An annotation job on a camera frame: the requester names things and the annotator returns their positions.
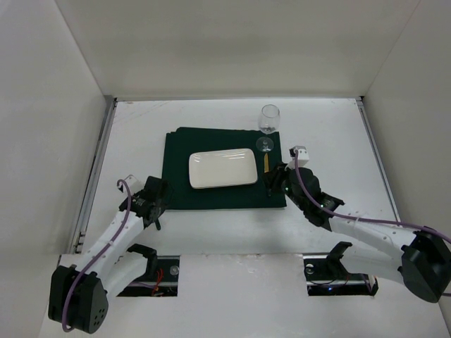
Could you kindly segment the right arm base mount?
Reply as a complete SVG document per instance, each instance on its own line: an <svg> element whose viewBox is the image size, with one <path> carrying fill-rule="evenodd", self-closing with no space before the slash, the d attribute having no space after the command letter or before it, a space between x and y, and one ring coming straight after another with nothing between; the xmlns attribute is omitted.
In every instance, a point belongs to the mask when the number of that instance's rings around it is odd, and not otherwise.
<svg viewBox="0 0 451 338"><path fill-rule="evenodd" d="M349 273L341 262L352 246L339 242L328 253L303 255L304 276L309 296L375 296L378 280L375 276Z"/></svg>

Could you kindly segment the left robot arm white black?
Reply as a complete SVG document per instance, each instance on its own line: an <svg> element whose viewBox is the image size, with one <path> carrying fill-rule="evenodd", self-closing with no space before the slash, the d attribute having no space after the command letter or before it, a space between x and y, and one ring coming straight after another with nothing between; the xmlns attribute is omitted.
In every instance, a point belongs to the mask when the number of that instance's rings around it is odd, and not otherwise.
<svg viewBox="0 0 451 338"><path fill-rule="evenodd" d="M48 317L64 332L95 333L112 299L125 289L149 290L161 296L165 277L175 278L156 249L136 243L148 227L161 228L159 218L173 193L169 182L149 176L141 183L129 175L117 182L125 199L92 247L70 266L59 265L51 276Z"/></svg>

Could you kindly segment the white rectangular plate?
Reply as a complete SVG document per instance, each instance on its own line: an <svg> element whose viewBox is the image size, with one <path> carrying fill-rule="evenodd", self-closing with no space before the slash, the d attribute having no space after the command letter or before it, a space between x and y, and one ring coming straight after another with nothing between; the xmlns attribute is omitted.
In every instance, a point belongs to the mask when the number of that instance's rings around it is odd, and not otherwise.
<svg viewBox="0 0 451 338"><path fill-rule="evenodd" d="M189 182L194 189L254 184L257 163L251 149L228 149L193 153L188 161Z"/></svg>

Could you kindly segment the gold knife black handle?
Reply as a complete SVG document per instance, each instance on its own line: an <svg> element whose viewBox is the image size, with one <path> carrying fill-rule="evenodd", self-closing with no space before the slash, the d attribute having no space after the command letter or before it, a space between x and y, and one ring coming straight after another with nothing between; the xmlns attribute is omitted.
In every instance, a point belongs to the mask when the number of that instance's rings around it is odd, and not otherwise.
<svg viewBox="0 0 451 338"><path fill-rule="evenodd" d="M270 169L270 163L268 158L268 153L265 153L264 155L264 176L263 181L265 184L266 194L267 197L271 196L271 169Z"/></svg>

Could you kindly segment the dark green cloth napkin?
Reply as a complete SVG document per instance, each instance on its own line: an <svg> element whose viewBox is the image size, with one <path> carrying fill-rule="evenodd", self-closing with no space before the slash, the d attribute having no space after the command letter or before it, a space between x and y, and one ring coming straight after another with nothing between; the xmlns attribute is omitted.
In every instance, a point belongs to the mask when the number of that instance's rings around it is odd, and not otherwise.
<svg viewBox="0 0 451 338"><path fill-rule="evenodd" d="M162 178L173 188L169 210L197 211L217 209L284 208L283 194L268 196L261 179L264 154L257 149L257 139L263 134L256 130L222 130L179 127L166 134ZM213 189L193 189L189 183L188 161L191 154L226 149L251 149L257 163L255 184Z"/></svg>

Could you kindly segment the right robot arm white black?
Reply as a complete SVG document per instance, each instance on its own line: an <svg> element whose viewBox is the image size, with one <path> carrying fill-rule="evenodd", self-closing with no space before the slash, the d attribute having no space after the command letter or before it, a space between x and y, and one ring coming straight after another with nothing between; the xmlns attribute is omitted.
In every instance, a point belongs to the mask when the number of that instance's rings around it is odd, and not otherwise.
<svg viewBox="0 0 451 338"><path fill-rule="evenodd" d="M450 240L436 230L365 218L323 192L308 168L278 163L263 174L263 182L268 193L286 195L312 225L371 247L360 251L340 242L328 254L333 268L398 282L429 303L445 295L450 284Z"/></svg>

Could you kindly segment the clear wine glass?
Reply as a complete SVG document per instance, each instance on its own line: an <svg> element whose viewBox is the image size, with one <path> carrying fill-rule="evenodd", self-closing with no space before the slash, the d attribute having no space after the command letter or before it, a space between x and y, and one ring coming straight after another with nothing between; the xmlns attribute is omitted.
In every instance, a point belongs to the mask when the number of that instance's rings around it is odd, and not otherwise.
<svg viewBox="0 0 451 338"><path fill-rule="evenodd" d="M258 127L264 134L263 137L258 138L256 142L257 149L261 152L270 152L274 147L273 140L269 137L273 134L280 125L280 110L273 104L265 105L260 112Z"/></svg>

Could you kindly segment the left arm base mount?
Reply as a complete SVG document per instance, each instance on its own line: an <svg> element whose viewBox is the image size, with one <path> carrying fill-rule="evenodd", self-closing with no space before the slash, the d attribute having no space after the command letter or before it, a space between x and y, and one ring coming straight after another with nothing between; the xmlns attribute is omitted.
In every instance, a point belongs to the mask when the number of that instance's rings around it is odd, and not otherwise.
<svg viewBox="0 0 451 338"><path fill-rule="evenodd" d="M118 297L175 297L178 295L179 256L160 256L157 250L133 244L128 253L139 254L147 260L143 275L135 278Z"/></svg>

